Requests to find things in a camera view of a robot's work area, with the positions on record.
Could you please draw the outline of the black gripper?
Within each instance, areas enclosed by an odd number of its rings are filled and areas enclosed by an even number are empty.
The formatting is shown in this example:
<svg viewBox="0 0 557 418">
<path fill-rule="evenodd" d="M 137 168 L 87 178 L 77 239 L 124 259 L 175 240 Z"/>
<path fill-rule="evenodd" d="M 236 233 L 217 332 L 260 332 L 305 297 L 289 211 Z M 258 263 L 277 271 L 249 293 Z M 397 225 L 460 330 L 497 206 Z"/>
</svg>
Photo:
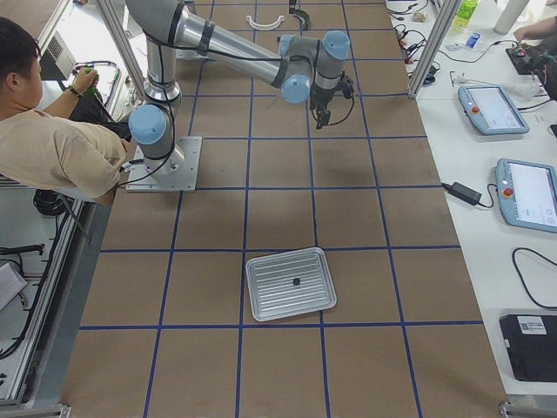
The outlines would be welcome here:
<svg viewBox="0 0 557 418">
<path fill-rule="evenodd" d="M 310 92 L 310 110 L 315 111 L 316 129 L 329 125 L 331 112 L 328 110 L 328 104 L 332 101 L 334 93 L 339 90 L 336 84 L 332 88 L 324 88 L 314 83 Z"/>
</svg>

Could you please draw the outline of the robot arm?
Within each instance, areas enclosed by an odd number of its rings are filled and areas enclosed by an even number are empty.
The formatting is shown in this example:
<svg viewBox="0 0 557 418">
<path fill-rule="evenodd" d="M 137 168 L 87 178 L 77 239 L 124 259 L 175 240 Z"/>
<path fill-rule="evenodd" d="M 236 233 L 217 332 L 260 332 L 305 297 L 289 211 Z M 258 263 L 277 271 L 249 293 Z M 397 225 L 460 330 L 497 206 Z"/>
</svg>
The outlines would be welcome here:
<svg viewBox="0 0 557 418">
<path fill-rule="evenodd" d="M 284 35 L 278 52 L 272 52 L 200 17 L 184 1 L 129 1 L 126 6 L 147 41 L 146 101 L 131 113 L 128 125 L 150 177 L 177 172 L 184 160 L 175 122 L 181 100 L 178 50 L 258 78 L 289 104 L 308 103 L 318 129 L 331 125 L 328 105 L 336 93 L 353 99 L 352 80 L 344 72 L 351 44 L 342 31 L 329 31 L 321 39 Z"/>
</svg>

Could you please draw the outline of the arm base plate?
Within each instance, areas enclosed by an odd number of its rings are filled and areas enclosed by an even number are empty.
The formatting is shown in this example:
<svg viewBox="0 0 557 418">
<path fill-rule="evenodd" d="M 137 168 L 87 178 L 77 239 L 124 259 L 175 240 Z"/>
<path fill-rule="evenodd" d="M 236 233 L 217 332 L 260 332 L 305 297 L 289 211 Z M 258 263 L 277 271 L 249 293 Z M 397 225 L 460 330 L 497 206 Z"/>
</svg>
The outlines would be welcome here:
<svg viewBox="0 0 557 418">
<path fill-rule="evenodd" d="M 170 158 L 164 161 L 145 159 L 137 146 L 134 158 L 138 164 L 131 165 L 126 180 L 127 192 L 194 192 L 196 190 L 202 138 L 180 137 Z"/>
</svg>

